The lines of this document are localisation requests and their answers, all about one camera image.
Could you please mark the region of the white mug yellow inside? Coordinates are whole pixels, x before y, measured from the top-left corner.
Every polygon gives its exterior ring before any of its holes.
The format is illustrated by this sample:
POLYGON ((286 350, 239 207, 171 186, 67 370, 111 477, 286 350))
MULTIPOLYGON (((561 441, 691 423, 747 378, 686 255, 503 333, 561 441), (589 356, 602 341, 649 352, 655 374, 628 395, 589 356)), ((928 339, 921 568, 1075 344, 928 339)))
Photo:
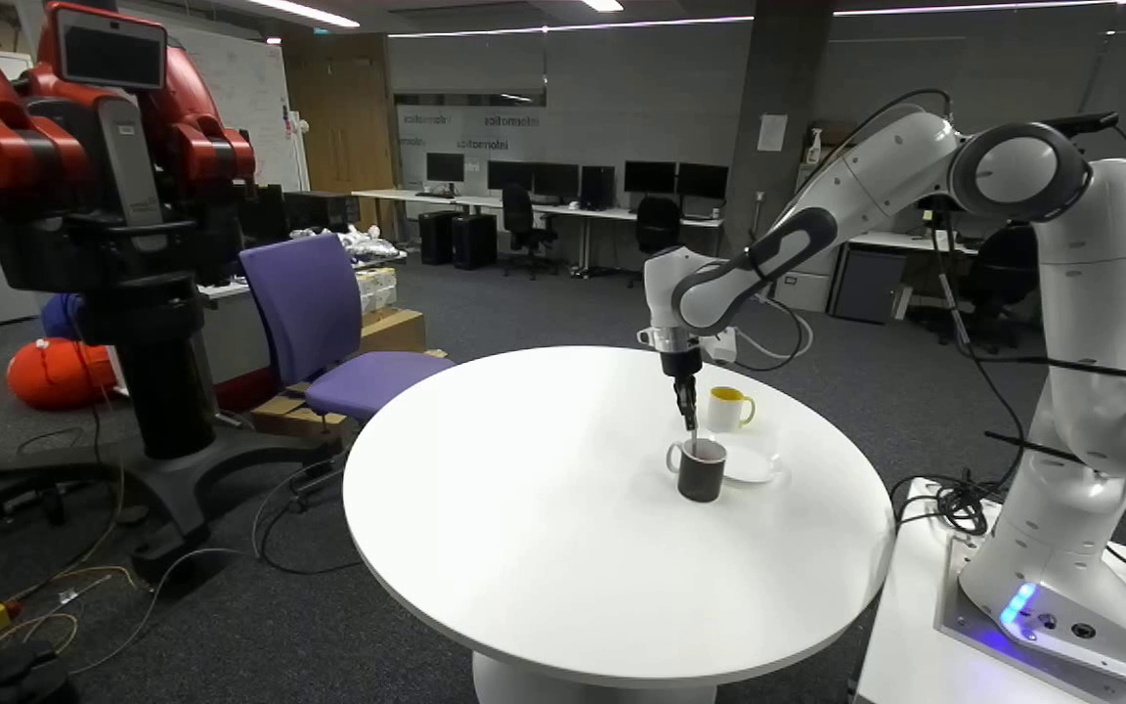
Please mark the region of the white mug yellow inside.
POLYGON ((705 417, 706 427, 711 433, 738 433, 754 420, 756 413, 756 398, 747 396, 741 389, 711 387, 705 417))

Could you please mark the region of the black mug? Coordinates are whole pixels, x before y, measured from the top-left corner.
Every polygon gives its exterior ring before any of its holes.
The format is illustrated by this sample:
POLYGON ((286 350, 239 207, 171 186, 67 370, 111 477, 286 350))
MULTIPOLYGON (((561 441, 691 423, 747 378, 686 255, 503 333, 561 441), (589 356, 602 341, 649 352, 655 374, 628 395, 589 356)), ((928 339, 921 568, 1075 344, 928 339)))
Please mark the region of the black mug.
POLYGON ((682 442, 674 442, 665 451, 665 465, 674 473, 676 490, 696 504, 711 504, 718 499, 724 480, 725 449, 714 438, 698 438, 698 456, 691 458, 683 452, 682 442))

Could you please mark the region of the white saucer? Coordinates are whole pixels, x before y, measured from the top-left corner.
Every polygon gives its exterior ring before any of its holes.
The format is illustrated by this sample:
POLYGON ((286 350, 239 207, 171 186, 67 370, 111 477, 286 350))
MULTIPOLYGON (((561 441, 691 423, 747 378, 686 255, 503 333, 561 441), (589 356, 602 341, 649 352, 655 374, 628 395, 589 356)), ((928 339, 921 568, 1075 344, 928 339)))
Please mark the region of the white saucer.
POLYGON ((725 446, 724 478, 738 484, 777 484, 785 476, 777 452, 763 447, 725 446))

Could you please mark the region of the grey cabinet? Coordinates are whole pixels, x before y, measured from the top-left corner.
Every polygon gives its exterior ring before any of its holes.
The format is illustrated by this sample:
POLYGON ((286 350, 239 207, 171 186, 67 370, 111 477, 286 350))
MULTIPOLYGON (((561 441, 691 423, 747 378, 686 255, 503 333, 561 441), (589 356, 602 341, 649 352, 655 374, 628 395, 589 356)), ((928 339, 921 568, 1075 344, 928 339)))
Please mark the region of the grey cabinet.
POLYGON ((844 246, 833 275, 828 315, 861 324, 888 324, 906 259, 906 253, 879 246, 844 246))

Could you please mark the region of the row of monitors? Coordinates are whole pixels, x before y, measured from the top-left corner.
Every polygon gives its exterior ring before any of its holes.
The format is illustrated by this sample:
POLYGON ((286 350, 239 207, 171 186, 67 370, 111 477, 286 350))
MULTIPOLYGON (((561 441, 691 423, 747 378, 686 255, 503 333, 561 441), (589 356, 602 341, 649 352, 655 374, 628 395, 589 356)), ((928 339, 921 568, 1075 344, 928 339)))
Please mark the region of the row of monitors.
POLYGON ((466 173, 482 173, 491 191, 522 188, 546 200, 572 203, 595 210, 617 200, 616 194, 672 196, 724 200, 729 169, 720 164, 627 160, 613 164, 531 163, 522 160, 488 160, 470 163, 459 153, 426 153, 421 182, 430 189, 461 191, 466 173))

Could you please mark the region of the row of computer towers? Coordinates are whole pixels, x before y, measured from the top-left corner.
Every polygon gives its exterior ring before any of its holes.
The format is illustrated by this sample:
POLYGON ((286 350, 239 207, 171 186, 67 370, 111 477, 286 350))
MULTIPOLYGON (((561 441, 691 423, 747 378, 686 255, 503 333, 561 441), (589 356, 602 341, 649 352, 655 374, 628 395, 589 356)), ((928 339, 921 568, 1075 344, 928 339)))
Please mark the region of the row of computer towers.
POLYGON ((425 212, 415 219, 420 262, 457 269, 481 269, 498 262, 498 228, 493 214, 425 212))

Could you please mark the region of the stack of cardboard boxes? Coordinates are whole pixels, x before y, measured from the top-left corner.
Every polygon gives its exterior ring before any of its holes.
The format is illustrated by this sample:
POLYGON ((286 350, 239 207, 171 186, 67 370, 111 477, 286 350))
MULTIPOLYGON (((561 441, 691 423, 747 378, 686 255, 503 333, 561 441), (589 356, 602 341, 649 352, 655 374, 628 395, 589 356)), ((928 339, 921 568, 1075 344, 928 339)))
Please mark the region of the stack of cardboard boxes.
POLYGON ((282 373, 282 391, 250 411, 254 429, 274 435, 350 437, 393 398, 455 362, 426 347, 423 313, 388 308, 372 315, 354 347, 336 357, 295 355, 301 373, 282 373))

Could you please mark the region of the heap of crumpled foil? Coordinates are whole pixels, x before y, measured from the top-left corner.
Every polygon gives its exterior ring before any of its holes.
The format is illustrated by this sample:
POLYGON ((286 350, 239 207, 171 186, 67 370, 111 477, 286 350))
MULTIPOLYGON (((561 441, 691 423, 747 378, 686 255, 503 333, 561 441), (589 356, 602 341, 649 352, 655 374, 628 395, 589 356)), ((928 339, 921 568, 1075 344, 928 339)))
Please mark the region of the heap of crumpled foil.
POLYGON ((379 228, 376 226, 370 228, 369 232, 363 232, 352 226, 345 228, 345 231, 341 231, 340 228, 293 229, 288 237, 291 240, 300 240, 300 238, 327 235, 338 238, 341 249, 348 255, 352 266, 387 266, 388 262, 406 258, 406 252, 379 237, 379 228))

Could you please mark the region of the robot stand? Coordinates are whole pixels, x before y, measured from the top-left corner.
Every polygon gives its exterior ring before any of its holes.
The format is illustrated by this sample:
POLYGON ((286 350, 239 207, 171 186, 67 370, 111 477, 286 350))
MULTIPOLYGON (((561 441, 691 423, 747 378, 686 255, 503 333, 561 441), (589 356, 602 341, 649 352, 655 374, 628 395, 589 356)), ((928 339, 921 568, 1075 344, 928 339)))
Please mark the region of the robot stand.
POLYGON ((978 536, 912 490, 857 704, 1126 704, 1126 481, 1020 472, 978 536))

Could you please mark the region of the purple chair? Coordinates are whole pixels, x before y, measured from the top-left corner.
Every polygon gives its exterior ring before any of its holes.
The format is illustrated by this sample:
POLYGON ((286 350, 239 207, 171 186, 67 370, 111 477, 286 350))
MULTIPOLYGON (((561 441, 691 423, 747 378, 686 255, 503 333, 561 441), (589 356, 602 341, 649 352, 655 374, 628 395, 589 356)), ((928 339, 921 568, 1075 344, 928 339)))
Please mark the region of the purple chair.
POLYGON ((367 422, 455 362, 421 351, 363 348, 361 289, 340 237, 312 235, 238 255, 282 386, 303 383, 318 415, 367 422))

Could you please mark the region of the wooden door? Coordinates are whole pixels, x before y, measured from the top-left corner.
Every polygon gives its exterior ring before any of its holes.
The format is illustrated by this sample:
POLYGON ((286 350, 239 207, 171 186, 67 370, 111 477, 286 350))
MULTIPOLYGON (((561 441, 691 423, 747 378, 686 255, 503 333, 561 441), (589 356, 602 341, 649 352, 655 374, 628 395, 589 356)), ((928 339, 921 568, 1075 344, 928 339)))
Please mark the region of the wooden door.
POLYGON ((303 137, 314 191, 397 187, 387 39, 381 34, 282 35, 291 108, 309 121, 303 137))

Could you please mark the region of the whiteboard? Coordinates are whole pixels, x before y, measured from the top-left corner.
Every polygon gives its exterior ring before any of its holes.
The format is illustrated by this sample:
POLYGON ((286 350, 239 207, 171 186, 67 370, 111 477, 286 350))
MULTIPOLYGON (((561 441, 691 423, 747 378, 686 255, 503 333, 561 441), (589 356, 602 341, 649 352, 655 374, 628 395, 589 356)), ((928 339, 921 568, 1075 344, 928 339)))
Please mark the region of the whiteboard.
POLYGON ((227 128, 245 130, 254 148, 254 182, 276 184, 283 191, 310 188, 304 135, 307 121, 287 97, 282 48, 227 34, 186 26, 160 15, 161 23, 193 59, 227 128))

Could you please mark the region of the red and black robot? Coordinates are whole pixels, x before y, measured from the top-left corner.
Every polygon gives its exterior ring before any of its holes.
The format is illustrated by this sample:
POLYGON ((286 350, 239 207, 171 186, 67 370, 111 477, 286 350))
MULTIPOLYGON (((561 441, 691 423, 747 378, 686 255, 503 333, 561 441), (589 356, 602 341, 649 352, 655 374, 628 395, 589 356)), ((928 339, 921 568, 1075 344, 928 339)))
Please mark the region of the red and black robot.
POLYGON ((14 289, 81 298, 77 329, 115 349, 138 435, 0 469, 0 518, 27 492, 59 518, 60 484, 106 481, 159 524, 131 562, 161 583, 207 540, 222 478, 330 467, 336 438, 220 426, 194 351, 199 287, 241 251, 238 191, 254 170, 164 26, 113 0, 45 5, 34 66, 17 81, 0 70, 0 266, 14 289))

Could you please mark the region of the blue ball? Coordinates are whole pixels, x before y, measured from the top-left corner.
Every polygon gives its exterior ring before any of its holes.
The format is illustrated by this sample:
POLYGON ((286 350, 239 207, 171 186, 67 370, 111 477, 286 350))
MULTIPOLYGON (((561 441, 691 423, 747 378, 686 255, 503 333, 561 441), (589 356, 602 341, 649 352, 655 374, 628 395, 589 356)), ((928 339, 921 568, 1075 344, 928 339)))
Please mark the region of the blue ball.
POLYGON ((84 308, 84 298, 81 298, 80 294, 59 293, 51 295, 48 302, 41 308, 43 337, 84 342, 84 335, 79 329, 82 308, 84 308))

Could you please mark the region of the orange beanbag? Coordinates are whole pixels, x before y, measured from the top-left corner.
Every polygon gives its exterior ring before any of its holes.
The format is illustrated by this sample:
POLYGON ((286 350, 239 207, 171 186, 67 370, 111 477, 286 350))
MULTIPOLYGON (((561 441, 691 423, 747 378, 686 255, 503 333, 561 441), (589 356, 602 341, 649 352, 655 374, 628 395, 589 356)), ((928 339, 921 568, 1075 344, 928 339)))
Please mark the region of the orange beanbag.
POLYGON ((9 362, 6 384, 32 410, 65 412, 110 396, 117 378, 106 347, 37 338, 9 362))

